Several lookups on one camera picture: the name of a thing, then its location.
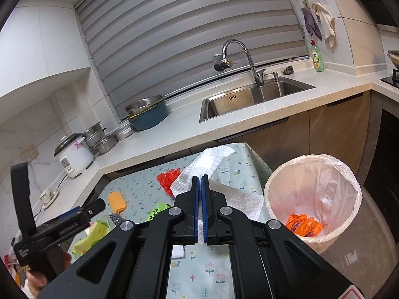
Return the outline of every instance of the purple cloth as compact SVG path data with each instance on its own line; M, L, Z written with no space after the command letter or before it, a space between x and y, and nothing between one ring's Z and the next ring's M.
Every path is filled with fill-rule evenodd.
M315 34L321 41L323 41L322 38L322 33L320 32L320 29L313 18L312 12L310 11L309 8L302 8L303 12L303 17L305 19L305 27L308 33L310 33L310 36L312 37L313 34Z

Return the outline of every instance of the yellow sponge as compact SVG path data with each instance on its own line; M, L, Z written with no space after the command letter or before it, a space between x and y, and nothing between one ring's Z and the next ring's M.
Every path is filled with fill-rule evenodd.
M108 196L109 205L116 214L127 208L127 204L119 191L111 192Z

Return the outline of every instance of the rice cooker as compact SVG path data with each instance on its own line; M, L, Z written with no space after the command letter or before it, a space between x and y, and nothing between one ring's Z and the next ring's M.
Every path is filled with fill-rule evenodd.
M55 149L54 157L58 158L64 171L71 178L82 173L94 160L85 138L79 133L64 137Z

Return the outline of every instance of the green dish soap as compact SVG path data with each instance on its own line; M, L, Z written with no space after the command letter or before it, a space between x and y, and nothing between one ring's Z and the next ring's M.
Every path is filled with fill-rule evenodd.
M323 58L320 54L320 49L316 46L316 43L312 39L312 48L310 49L312 52L313 59L313 67L316 72L324 71Z

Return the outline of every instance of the floral tablecloth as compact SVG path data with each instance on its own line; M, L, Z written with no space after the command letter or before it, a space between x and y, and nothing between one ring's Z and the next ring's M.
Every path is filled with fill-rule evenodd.
M272 171L247 144L237 143L230 146L236 152L222 160L218 166L216 170L218 182L248 193L262 195ZM180 168L182 171L198 155L193 154L111 181L100 195L100 198L105 200L106 208L98 214L98 218L112 212L107 198L113 191L120 191L127 203L127 209L121 213L121 216L135 223L146 221L156 203L173 205L173 198L161 188L156 176L172 168ZM268 219L270 217L264 206L259 221L266 222ZM85 237L84 231L75 236L69 252L71 253L75 243ZM184 258L171 261L166 297L234 298L232 282L227 245L186 246Z

